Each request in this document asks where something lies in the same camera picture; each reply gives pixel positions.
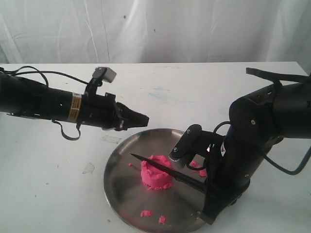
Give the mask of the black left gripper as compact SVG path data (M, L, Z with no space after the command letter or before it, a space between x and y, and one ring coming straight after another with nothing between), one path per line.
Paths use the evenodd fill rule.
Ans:
M79 124L103 129L117 129L120 123L120 114L123 117L120 124L121 129L148 126L148 116L131 110L121 102L116 103L116 96L110 93L106 93L104 96L85 93L79 111Z

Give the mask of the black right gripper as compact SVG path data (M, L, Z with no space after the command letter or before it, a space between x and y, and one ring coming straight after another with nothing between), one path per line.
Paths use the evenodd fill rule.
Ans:
M250 185L250 179L263 160L262 151L257 146L241 142L233 136L225 136L218 165L211 164L209 158L208 182L204 206L200 218L213 224L217 216L232 205Z

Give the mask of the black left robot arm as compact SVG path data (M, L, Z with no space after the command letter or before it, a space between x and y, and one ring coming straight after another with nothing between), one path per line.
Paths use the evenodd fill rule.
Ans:
M16 117L72 122L123 131L146 127L149 118L117 102L114 94L96 93L103 79L93 77L83 94L7 74L0 76L0 110Z

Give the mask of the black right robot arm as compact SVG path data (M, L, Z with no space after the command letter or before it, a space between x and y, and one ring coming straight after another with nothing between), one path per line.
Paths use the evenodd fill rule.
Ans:
M311 136L311 85L270 85L234 101L226 136L210 143L207 192L200 218L212 224L249 187L271 148L284 138Z

